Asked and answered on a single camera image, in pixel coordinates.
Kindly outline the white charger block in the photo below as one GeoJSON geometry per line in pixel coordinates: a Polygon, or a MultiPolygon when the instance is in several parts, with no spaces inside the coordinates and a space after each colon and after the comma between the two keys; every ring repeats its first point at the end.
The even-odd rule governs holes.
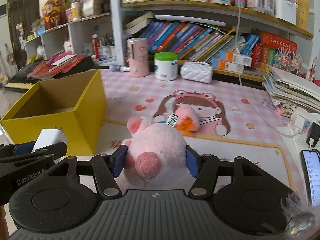
{"type": "Polygon", "coordinates": [[[67,144],[67,137],[64,135],[62,131],[62,127],[60,128],[45,128],[41,131],[40,135],[38,136],[35,145],[33,146],[32,153],[36,152],[37,150],[59,143],[64,142],[67,144]]]}

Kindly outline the pink plush pig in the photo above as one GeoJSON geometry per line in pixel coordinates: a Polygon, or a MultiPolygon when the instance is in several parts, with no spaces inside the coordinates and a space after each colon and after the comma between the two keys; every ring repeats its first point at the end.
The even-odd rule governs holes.
{"type": "Polygon", "coordinates": [[[124,169],[116,179],[122,193],[129,189],[188,191],[194,178],[187,169],[187,143],[175,128],[147,117],[133,117],[127,122],[132,138],[124,169]]]}

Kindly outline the small pink plush toy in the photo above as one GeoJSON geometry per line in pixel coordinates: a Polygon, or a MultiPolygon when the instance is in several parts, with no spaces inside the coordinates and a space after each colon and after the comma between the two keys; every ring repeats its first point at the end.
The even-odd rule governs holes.
{"type": "Polygon", "coordinates": [[[191,134],[199,130],[199,116],[190,105],[179,106],[175,111],[175,115],[178,116],[175,128],[180,132],[191,134]]]}

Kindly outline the yellow cardboard box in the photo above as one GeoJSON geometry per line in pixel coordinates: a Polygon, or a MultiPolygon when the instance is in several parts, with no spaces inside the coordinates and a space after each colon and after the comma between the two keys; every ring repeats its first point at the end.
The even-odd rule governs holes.
{"type": "Polygon", "coordinates": [[[68,155],[94,155],[106,104],[100,70],[94,69],[36,83],[1,125],[16,144],[36,140],[45,128],[61,127],[68,155]]]}

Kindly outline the smartphone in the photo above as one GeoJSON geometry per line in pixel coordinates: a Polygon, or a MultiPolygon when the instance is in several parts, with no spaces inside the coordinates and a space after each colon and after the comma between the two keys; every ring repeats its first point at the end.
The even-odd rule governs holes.
{"type": "Polygon", "coordinates": [[[320,196],[320,163],[319,151],[302,150],[300,152],[300,160],[302,163],[302,170],[306,184],[306,191],[309,202],[312,206],[319,206],[320,196]]]}

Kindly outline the white power strip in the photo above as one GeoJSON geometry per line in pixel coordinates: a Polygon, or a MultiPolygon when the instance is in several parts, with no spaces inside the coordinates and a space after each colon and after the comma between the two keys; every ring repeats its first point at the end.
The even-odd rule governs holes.
{"type": "Polygon", "coordinates": [[[291,114],[291,122],[292,130],[296,134],[301,134],[302,132],[308,133],[313,123],[319,125],[319,113],[309,113],[301,107],[297,107],[291,114]]]}

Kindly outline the white jar green lid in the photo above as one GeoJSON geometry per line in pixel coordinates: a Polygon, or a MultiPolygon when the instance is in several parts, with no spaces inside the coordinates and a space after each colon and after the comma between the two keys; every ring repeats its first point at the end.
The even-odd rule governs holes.
{"type": "Polygon", "coordinates": [[[176,53],[160,52],[154,55],[155,76],[162,81],[172,81],[178,76],[178,57],[176,53]]]}

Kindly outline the orange white box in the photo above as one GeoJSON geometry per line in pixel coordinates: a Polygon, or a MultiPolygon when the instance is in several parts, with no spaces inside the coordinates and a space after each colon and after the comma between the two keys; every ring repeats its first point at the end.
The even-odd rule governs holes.
{"type": "Polygon", "coordinates": [[[252,64],[252,58],[250,56],[233,53],[230,51],[220,51],[220,60],[235,64],[240,64],[246,67],[250,67],[252,64]]]}

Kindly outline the pink cylindrical humidifier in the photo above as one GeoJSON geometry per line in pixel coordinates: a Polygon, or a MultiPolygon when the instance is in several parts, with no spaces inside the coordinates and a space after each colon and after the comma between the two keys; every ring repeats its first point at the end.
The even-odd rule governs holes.
{"type": "Polygon", "coordinates": [[[148,43],[144,37],[127,40],[128,67],[132,77],[145,77],[149,75],[148,43]]]}

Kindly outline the white pen holder cups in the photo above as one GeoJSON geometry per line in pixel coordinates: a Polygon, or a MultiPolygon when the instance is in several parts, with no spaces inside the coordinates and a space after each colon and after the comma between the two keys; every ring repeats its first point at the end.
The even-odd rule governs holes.
{"type": "Polygon", "coordinates": [[[104,55],[107,58],[117,57],[116,55],[116,47],[115,46],[100,46],[99,47],[99,55],[104,55]]]}

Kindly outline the white cubby shelf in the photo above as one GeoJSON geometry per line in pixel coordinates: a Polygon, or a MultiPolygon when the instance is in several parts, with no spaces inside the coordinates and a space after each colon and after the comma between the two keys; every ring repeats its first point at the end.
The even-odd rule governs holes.
{"type": "Polygon", "coordinates": [[[105,13],[85,17],[77,21],[68,22],[45,31],[25,43],[27,58],[37,54],[38,46],[44,46],[44,59],[51,59],[55,54],[71,48],[76,54],[84,51],[85,44],[92,43],[92,35],[99,37],[113,35],[111,14],[105,13]]]}

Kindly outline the red box set books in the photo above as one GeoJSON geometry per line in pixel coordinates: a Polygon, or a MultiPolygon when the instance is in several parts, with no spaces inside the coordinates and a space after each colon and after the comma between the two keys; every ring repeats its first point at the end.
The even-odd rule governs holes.
{"type": "Polygon", "coordinates": [[[258,41],[252,49],[251,70],[265,73],[268,67],[289,69],[292,57],[297,52],[296,42],[265,31],[255,34],[258,41]]]}

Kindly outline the fortune god paper bag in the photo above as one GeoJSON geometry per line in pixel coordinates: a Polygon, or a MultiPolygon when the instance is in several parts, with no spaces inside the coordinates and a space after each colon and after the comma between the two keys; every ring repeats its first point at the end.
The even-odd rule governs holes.
{"type": "Polygon", "coordinates": [[[67,23],[66,8],[63,0],[48,0],[44,4],[42,12],[46,30],[67,23]]]}

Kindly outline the dark wooden door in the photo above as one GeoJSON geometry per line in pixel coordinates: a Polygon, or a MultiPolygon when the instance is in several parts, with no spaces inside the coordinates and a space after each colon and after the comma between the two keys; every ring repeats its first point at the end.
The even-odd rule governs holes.
{"type": "Polygon", "coordinates": [[[32,31],[32,23],[40,18],[39,0],[7,0],[11,45],[18,69],[26,65],[27,54],[21,47],[32,31]]]}

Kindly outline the white organizer box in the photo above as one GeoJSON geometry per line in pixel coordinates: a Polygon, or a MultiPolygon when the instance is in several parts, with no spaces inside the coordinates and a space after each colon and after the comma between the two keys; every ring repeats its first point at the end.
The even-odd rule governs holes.
{"type": "Polygon", "coordinates": [[[288,0],[274,0],[274,17],[296,25],[297,3],[288,0]]]}

